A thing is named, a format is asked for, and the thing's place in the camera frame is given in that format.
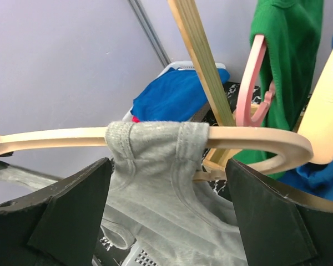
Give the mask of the beige plastic hanger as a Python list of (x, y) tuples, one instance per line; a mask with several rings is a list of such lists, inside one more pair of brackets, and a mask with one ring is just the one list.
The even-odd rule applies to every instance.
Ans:
[[(0, 155), (30, 149), (106, 146), (106, 131), (106, 127), (81, 127), (0, 135)], [(251, 168), (265, 174), (295, 168), (310, 161), (314, 155), (311, 143), (305, 137), (263, 127), (211, 126), (206, 147), (272, 152), (275, 157), (251, 165)]]

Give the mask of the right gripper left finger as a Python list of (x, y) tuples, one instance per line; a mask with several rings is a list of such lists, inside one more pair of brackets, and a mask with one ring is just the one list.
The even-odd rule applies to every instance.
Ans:
[(111, 175), (102, 158), (0, 204), (0, 265), (92, 265)]

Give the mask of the grey tank top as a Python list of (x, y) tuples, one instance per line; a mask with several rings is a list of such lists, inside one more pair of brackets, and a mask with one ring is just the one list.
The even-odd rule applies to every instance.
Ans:
[(114, 161), (99, 231), (113, 245), (139, 241), (168, 265), (247, 265), (233, 204), (193, 182), (208, 129), (196, 122), (107, 127)]

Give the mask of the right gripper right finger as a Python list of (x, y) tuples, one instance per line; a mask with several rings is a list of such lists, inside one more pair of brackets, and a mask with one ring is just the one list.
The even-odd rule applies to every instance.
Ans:
[(249, 265), (333, 265), (333, 201), (233, 159), (226, 177)]

